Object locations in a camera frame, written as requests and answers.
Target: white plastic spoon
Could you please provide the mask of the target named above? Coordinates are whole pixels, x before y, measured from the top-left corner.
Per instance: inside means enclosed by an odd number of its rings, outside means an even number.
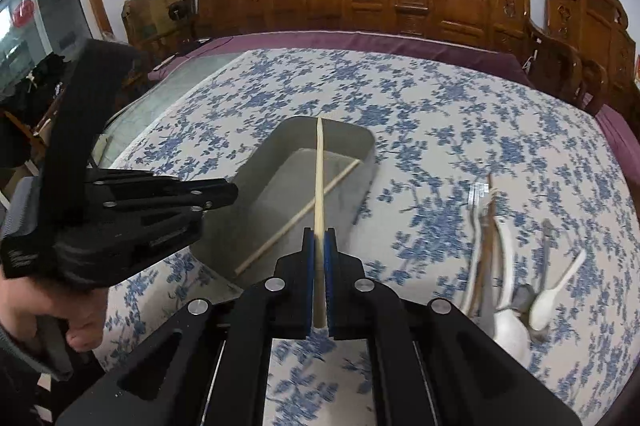
[[[552,289],[543,290],[533,302],[531,310],[529,311],[529,326],[533,330],[542,330],[551,321],[552,313],[556,309],[556,296],[571,279],[580,266],[587,259],[587,253],[580,251],[580,254],[576,257],[574,262],[569,266],[569,269],[564,273],[562,279]]]
[[[495,216],[498,235],[504,258],[502,267],[502,292],[498,301],[498,312],[494,314],[494,341],[502,347],[513,359],[525,366],[529,353],[529,332],[527,327],[511,310],[511,295],[513,295],[513,240],[506,220],[502,216]]]

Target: floral tablecloth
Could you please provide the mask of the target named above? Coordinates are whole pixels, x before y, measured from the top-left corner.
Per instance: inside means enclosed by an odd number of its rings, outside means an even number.
[[[525,86],[430,60],[254,50],[176,102],[114,167],[231,177],[293,115],[355,123],[376,136],[378,171],[344,252],[403,298],[460,303],[472,249],[468,189],[489,171],[516,241],[516,284],[539,285],[544,218],[556,229],[550,283],[586,251],[556,300],[550,341],[531,346],[528,368],[595,424],[640,352],[640,230],[596,122]],[[114,366],[191,298],[239,293],[180,251],[111,290],[98,360]],[[274,340],[264,423],[375,424],[366,344],[334,342],[324,330]]]

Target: human hand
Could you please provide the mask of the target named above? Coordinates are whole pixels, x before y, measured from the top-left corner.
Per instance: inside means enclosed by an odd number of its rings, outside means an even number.
[[[86,352],[102,342],[108,292],[78,292],[44,279],[7,279],[0,266],[0,324],[14,339],[33,345],[36,316],[59,317],[69,323],[69,346]]]

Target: silver screw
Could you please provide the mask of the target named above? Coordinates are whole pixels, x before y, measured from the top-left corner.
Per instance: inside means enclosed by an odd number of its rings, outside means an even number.
[[[353,286],[356,287],[356,291],[371,292],[376,285],[369,279],[360,278],[359,280],[356,280]]]
[[[209,304],[205,300],[190,301],[189,306],[187,307],[189,312],[194,316],[199,316],[200,314],[204,314],[205,312],[207,312],[208,308],[209,308]]]
[[[436,314],[449,314],[451,311],[451,303],[447,300],[435,300],[431,304],[431,309]]]
[[[285,282],[282,278],[269,278],[264,282],[264,288],[271,292],[278,292],[284,289]]]

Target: cardboard box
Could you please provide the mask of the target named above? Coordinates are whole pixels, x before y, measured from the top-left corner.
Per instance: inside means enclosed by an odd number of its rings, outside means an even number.
[[[169,17],[169,5],[182,0],[130,0],[122,8],[122,21],[129,43],[146,40],[174,30],[177,22]]]

